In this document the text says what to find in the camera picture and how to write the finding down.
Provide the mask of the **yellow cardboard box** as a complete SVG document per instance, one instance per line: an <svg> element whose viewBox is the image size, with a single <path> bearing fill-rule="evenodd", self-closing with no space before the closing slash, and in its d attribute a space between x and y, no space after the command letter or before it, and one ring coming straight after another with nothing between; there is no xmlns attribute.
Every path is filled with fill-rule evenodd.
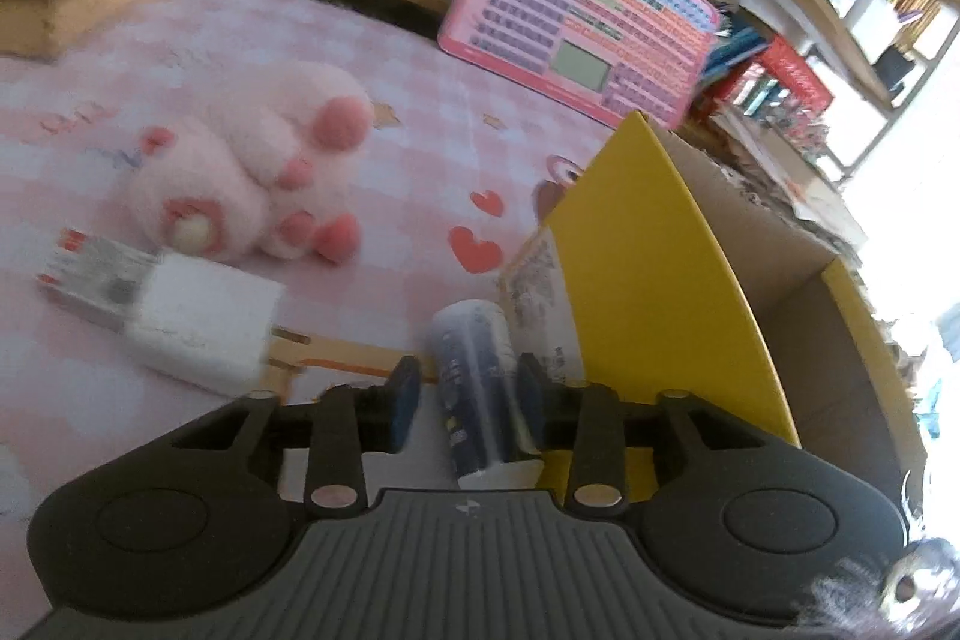
<svg viewBox="0 0 960 640"><path fill-rule="evenodd" d="M505 266L500 302L556 380L693 393L892 500L923 495L913 403L853 271L641 115Z"/></svg>

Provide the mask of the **pink toy keyboard tablet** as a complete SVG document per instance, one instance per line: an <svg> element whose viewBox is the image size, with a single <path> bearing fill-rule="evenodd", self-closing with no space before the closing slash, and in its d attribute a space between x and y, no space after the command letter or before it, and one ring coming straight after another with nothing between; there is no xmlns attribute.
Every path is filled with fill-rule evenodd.
<svg viewBox="0 0 960 640"><path fill-rule="evenodd" d="M443 52L616 127L678 127L715 45L708 0L452 0Z"/></svg>

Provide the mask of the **pink plush paw toy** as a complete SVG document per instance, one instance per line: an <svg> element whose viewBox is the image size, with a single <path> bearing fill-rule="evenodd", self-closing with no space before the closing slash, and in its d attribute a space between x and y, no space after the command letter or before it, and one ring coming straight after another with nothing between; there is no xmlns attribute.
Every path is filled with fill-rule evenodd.
<svg viewBox="0 0 960 640"><path fill-rule="evenodd" d="M342 265L361 245L350 188L373 125L368 91L342 68L230 68L143 132L128 209L150 242L190 257Z"/></svg>

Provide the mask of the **stack of papers and books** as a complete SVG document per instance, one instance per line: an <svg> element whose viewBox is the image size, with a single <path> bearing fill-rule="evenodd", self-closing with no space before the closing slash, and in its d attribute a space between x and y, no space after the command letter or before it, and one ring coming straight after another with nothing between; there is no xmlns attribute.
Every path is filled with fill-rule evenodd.
<svg viewBox="0 0 960 640"><path fill-rule="evenodd" d="M817 226L844 253L859 253L866 234L839 191L776 130L726 106L711 113L709 123L724 136L737 169L791 211L794 220Z"/></svg>

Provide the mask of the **red thick book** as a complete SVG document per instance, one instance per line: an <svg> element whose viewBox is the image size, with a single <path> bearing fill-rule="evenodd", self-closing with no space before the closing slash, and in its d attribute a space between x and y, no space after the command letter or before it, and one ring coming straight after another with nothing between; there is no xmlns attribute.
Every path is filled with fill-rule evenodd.
<svg viewBox="0 0 960 640"><path fill-rule="evenodd" d="M782 35L775 35L765 49L748 60L747 68L732 88L732 101L743 103L748 91L758 88L765 78L771 78L780 88L786 89L789 96L799 101L800 107L815 115L832 105L833 92Z"/></svg>

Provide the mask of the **dark blue white tube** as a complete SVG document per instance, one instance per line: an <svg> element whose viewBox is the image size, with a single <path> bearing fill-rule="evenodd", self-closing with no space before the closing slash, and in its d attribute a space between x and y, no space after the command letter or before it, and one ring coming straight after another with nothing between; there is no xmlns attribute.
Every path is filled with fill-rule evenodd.
<svg viewBox="0 0 960 640"><path fill-rule="evenodd" d="M448 305L431 320L428 344L457 486L535 487L544 462L517 403L517 356L503 310L480 299Z"/></svg>

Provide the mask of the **white power adapter with usb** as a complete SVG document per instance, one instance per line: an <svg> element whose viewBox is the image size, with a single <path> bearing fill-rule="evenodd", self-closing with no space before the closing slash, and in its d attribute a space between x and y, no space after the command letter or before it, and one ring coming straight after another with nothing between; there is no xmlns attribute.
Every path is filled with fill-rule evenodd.
<svg viewBox="0 0 960 640"><path fill-rule="evenodd" d="M145 367L237 398L263 386L286 287L223 263L60 232L37 276L49 298L121 335Z"/></svg>

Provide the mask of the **pink checkered tablecloth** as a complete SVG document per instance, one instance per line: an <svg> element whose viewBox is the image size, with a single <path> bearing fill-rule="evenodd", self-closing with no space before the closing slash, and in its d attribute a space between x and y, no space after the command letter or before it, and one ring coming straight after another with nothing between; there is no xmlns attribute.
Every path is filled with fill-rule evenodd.
<svg viewBox="0 0 960 640"><path fill-rule="evenodd" d="M607 130L309 0L153 0L2 68L2 632L57 487L256 388L364 380L494 299Z"/></svg>

